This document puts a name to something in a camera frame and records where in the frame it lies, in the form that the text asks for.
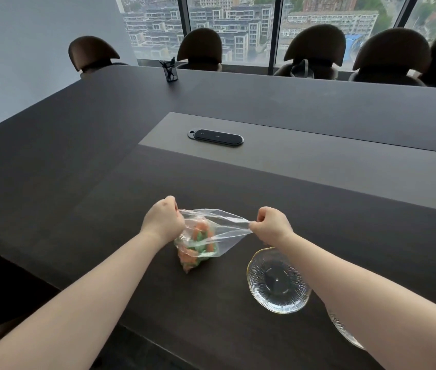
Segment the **bagged vegetables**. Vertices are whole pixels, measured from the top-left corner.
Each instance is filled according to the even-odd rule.
[[[219,257],[250,234],[249,221],[219,209],[180,210],[185,230],[175,239],[186,273],[202,261]]]

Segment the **person's left arm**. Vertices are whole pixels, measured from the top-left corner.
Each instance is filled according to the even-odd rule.
[[[184,226],[173,196],[153,205],[139,235],[0,340],[0,370],[89,369],[149,263]]]

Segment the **wall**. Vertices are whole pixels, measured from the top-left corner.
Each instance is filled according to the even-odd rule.
[[[0,0],[0,122],[79,80],[67,48],[81,35],[137,65],[116,0]]]

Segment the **conference table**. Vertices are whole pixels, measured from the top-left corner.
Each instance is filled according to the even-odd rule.
[[[436,89],[113,66],[0,123],[0,255],[64,289],[135,236],[157,200],[295,232],[436,303]],[[230,148],[190,129],[242,135]],[[376,369],[312,293],[280,315],[251,295],[246,236],[182,271],[151,262],[120,323],[215,369]]]

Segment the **hand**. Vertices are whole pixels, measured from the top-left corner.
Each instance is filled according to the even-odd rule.
[[[277,247],[281,241],[293,234],[290,222],[279,210],[264,206],[257,213],[257,221],[249,223],[249,228],[264,243]]]
[[[146,213],[141,226],[141,234],[156,237],[159,246],[174,240],[185,228],[185,221],[178,211],[178,206],[173,196],[159,200]]]

